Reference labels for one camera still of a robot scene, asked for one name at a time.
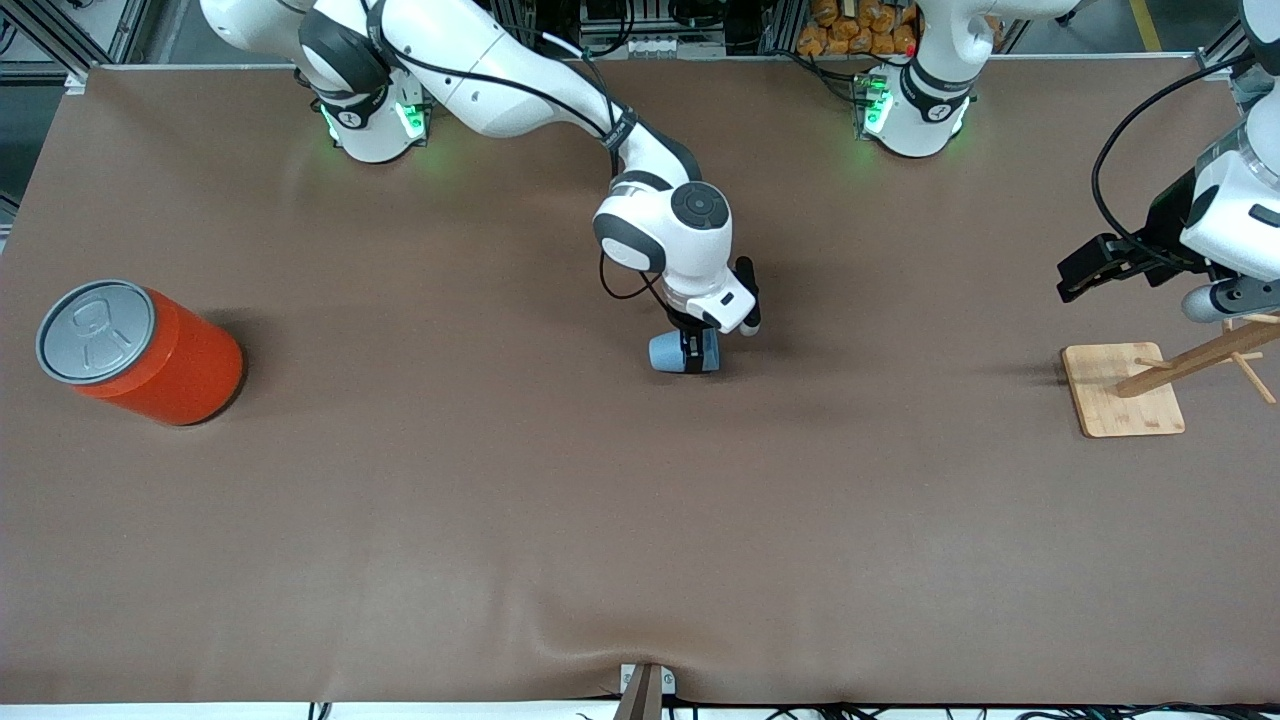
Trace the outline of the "light blue plastic cup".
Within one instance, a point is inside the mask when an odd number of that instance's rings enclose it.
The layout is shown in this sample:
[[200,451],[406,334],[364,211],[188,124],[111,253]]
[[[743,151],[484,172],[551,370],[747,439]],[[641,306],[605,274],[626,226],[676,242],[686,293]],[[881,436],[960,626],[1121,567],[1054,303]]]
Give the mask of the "light blue plastic cup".
[[[719,342],[717,345],[710,345],[709,347],[703,346],[703,374],[718,372],[721,369]],[[676,331],[653,337],[648,345],[648,352],[650,365],[657,372],[681,375],[700,375],[682,373],[682,343],[678,342]]]

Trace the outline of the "wooden cup rack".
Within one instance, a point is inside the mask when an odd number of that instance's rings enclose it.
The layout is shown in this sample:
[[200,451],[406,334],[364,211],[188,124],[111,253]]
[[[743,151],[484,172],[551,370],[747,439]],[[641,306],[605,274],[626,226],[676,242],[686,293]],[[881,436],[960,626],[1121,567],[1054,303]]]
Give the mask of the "wooden cup rack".
[[1212,366],[1234,366],[1268,405],[1280,405],[1252,360],[1280,341],[1280,311],[1228,319],[1219,337],[1165,357],[1152,342],[1073,345],[1062,350],[1073,406],[1091,439],[1175,436],[1185,421],[1174,383]]

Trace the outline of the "brown table cover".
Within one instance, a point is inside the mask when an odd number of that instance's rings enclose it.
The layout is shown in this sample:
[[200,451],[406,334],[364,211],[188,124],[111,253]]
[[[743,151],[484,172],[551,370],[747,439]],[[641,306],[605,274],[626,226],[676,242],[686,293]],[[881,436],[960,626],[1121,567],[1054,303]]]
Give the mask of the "brown table cover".
[[[1088,177],[1181,58],[1001,59],[902,160],[783,61],[621,61],[728,196],[762,288],[723,369],[596,279],[603,149],[452,117],[397,163],[288,70],[95,73],[0,255],[0,703],[572,698],[1280,703],[1280,407],[1230,366],[1183,434],[1087,439],[1071,345],[1215,334],[1196,284],[1074,304]],[[35,355],[123,279],[244,379],[169,427]]]

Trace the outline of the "white connector strip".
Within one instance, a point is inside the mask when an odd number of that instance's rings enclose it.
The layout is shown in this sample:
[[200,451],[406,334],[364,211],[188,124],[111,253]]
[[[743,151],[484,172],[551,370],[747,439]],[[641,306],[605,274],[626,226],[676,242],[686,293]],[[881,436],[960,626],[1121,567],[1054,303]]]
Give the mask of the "white connector strip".
[[616,38],[582,37],[591,55],[626,60],[710,60],[728,55],[721,33],[712,35],[632,35],[614,50]]

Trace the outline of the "pile of orange bags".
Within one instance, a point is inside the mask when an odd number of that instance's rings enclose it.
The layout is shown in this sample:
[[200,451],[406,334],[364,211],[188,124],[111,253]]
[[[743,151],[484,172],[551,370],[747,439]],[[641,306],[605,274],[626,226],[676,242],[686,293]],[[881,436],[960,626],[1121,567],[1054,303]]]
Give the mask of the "pile of orange bags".
[[914,56],[922,31],[915,0],[808,0],[795,53],[801,56]]

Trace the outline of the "orange can with grey lid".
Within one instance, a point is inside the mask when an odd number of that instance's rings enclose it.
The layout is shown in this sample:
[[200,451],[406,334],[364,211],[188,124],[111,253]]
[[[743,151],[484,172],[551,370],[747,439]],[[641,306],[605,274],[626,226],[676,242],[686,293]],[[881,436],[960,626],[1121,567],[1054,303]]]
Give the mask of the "orange can with grey lid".
[[169,427],[216,416],[244,379],[244,355],[221,327],[123,279],[81,284],[45,314],[42,370],[78,395]]

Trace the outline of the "aluminium frame profile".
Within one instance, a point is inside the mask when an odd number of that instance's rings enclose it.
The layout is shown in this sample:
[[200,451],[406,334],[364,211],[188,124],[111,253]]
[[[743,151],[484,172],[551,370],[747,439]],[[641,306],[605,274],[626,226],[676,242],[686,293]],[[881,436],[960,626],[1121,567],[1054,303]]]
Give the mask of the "aluminium frame profile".
[[[152,0],[22,0],[28,5],[54,8],[79,32],[87,35],[111,61],[124,60],[136,36],[146,24]],[[55,56],[13,19],[0,0],[0,65],[54,63]]]
[[1229,67],[1206,76],[1204,81],[1235,82],[1243,73],[1247,73],[1253,67],[1254,60],[1243,20],[1239,18],[1230,20],[1216,37],[1197,49],[1196,60],[1201,69],[1221,63],[1229,64]]

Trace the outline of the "grey table edge bracket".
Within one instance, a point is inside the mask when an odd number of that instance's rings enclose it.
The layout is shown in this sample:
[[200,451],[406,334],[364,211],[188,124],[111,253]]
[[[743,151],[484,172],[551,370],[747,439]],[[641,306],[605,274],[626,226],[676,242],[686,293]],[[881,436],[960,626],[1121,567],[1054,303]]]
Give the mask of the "grey table edge bracket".
[[625,664],[612,720],[671,720],[666,701],[676,697],[675,671],[659,664]]

